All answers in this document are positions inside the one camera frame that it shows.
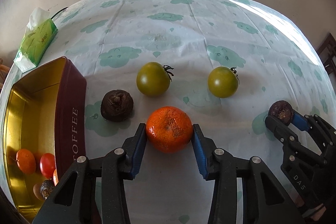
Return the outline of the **person's right hand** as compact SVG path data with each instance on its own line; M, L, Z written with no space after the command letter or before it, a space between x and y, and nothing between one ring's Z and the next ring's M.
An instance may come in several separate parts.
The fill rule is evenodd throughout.
M300 196L297 196L295 199L295 205L305 220L318 221L326 211L326 207L323 203L313 209L310 209L307 205L305 205Z

